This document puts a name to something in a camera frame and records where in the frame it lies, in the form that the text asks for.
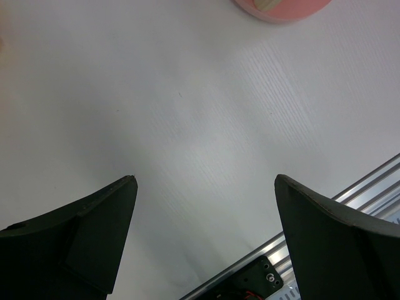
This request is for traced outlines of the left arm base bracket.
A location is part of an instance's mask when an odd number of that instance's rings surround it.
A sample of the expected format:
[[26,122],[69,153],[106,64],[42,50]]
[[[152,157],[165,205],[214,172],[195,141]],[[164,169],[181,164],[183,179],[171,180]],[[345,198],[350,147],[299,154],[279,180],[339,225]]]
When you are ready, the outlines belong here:
[[270,260],[260,256],[197,299],[266,299],[283,284]]

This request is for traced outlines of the pink three-tier shelf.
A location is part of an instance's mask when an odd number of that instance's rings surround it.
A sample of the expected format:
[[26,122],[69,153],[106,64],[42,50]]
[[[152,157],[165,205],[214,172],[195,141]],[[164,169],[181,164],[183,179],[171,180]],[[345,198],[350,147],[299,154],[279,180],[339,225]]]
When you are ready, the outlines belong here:
[[312,16],[331,0],[236,0],[241,9],[269,23],[292,23]]

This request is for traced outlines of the aluminium mounting rail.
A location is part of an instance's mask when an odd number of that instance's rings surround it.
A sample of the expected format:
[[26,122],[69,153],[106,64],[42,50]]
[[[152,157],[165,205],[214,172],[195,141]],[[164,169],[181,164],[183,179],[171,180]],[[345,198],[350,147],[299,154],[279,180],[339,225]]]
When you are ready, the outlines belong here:
[[[399,224],[399,155],[395,155],[333,199],[363,213]],[[270,260],[284,284],[296,281],[284,234],[279,233],[182,298],[198,299],[207,290],[260,256],[266,256]]]

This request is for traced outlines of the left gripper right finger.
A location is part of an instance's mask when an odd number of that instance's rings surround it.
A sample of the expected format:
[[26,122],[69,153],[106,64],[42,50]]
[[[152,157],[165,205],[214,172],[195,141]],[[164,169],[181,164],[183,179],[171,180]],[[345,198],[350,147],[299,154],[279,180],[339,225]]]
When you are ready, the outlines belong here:
[[301,299],[399,299],[399,225],[286,175],[274,188]]

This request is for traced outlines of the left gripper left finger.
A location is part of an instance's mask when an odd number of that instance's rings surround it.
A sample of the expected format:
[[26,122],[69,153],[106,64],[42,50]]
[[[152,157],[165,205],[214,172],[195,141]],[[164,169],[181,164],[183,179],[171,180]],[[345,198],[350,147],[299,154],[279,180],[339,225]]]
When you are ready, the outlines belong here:
[[1,299],[106,299],[113,293],[138,184],[99,191],[1,230]]

